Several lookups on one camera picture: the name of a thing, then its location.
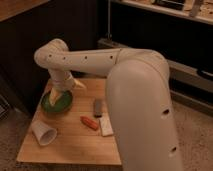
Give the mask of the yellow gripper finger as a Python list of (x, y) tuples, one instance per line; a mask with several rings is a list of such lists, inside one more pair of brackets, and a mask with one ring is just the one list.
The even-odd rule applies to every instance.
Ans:
[(49, 102), (51, 106), (54, 106), (56, 102), (60, 99), (62, 93), (59, 91), (52, 90), (50, 92)]
[(78, 79), (74, 79), (74, 83), (75, 83), (75, 86), (74, 87), (77, 87), (79, 89), (84, 89), (86, 90), (87, 87), (86, 85), (84, 85), (81, 81), (79, 81)]

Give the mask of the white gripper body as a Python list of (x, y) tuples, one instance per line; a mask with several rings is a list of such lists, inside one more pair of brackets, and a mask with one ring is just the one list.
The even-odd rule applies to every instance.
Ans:
[(70, 71), (50, 69), (49, 74), (52, 79), (53, 87), (58, 91), (71, 90), (74, 86), (74, 77)]

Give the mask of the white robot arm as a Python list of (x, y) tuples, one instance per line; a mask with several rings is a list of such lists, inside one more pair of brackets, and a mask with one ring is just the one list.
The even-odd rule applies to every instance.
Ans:
[(123, 171), (184, 171), (169, 89), (169, 65), (150, 49), (71, 51), (61, 39), (37, 49), (58, 91), (74, 87), (73, 71), (106, 78), (105, 98)]

